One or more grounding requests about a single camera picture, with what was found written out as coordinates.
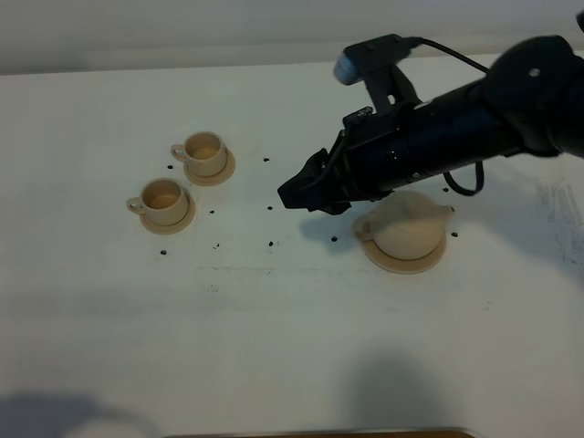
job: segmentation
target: beige teacup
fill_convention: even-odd
[[[373,240],[387,256],[417,260],[441,243],[453,213],[451,206],[437,205],[421,193],[396,192],[358,218],[353,233],[362,241]]]
[[[130,198],[128,209],[143,215],[149,224],[170,227],[182,221],[189,212],[189,200],[183,187],[170,178],[148,182],[140,196]]]
[[[194,176],[213,176],[227,165],[227,149],[221,137],[213,132],[197,132],[184,144],[172,146],[171,152]]]

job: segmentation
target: black cable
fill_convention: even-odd
[[[474,164],[474,174],[476,175],[476,187],[474,190],[465,189],[458,185],[450,172],[446,172],[443,175],[446,183],[458,194],[461,194],[462,196],[475,196],[483,190],[483,187],[485,186],[485,169],[483,168],[483,162],[477,162]]]
[[[483,66],[482,64],[479,64],[478,62],[473,61],[471,58],[466,57],[462,53],[458,53],[456,50],[452,50],[451,48],[449,48],[447,46],[443,46],[440,43],[432,41],[431,39],[421,38],[419,36],[415,36],[415,37],[408,38],[408,39],[414,44],[415,47],[417,47],[421,44],[424,44],[425,46],[436,48],[436,49],[444,52],[445,54],[450,55],[451,57],[455,57],[459,61],[463,61],[465,64],[468,64],[469,66],[474,67],[477,70],[481,70],[483,73],[487,73],[489,71],[489,69],[487,67]]]
[[[471,58],[466,57],[462,53],[458,53],[457,51],[452,50],[447,46],[443,46],[440,43],[436,43],[431,39],[421,38],[419,36],[415,36],[413,38],[408,39],[412,42],[414,47],[424,44],[425,46],[441,50],[445,54],[450,55],[451,57],[455,57],[456,59],[463,61],[465,64],[468,64],[469,66],[474,67],[477,70],[481,70],[483,73],[488,73],[489,71],[487,67],[479,64],[476,61],[473,61]],[[476,175],[476,187],[474,188],[474,190],[465,189],[464,187],[458,185],[458,183],[456,183],[450,172],[445,172],[443,175],[444,179],[446,180],[446,183],[456,193],[461,194],[462,196],[475,196],[477,193],[483,190],[483,187],[485,186],[485,169],[483,167],[483,162],[477,162],[474,164],[474,173]]]

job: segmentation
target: cup handle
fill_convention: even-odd
[[[358,217],[353,226],[353,234],[359,240],[372,240],[375,234],[374,228],[376,227],[377,215],[374,213],[364,214]]]
[[[187,154],[184,150],[183,144],[173,144],[171,147],[171,154],[179,162],[186,162]]]
[[[146,213],[144,211],[144,206],[140,202],[140,198],[130,198],[126,202],[126,206],[128,207],[128,210],[130,210],[132,213],[135,213],[135,214],[145,214]]]

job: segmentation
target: white tabletop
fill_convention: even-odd
[[[403,67],[422,99],[479,75],[447,57]],[[412,185],[455,207],[458,237],[431,271],[384,272],[349,234],[371,203],[328,216],[276,193],[370,104],[330,71],[0,78],[0,427],[60,438],[104,409],[149,437],[584,434],[584,161],[494,159],[473,199]],[[220,186],[189,184],[170,154],[198,130],[235,154]],[[177,235],[125,206],[162,176],[196,201]]]

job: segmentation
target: black robotic arm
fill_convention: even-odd
[[[335,76],[350,85],[364,80],[375,110],[343,119],[330,152],[310,157],[278,193],[286,208],[341,214],[351,201],[380,199],[395,188],[443,173],[453,189],[482,189],[482,161],[528,153],[584,158],[584,60],[560,36],[512,47],[484,78],[421,102],[397,67],[423,38],[382,36],[347,47]],[[476,163],[477,185],[460,187],[449,171]]]

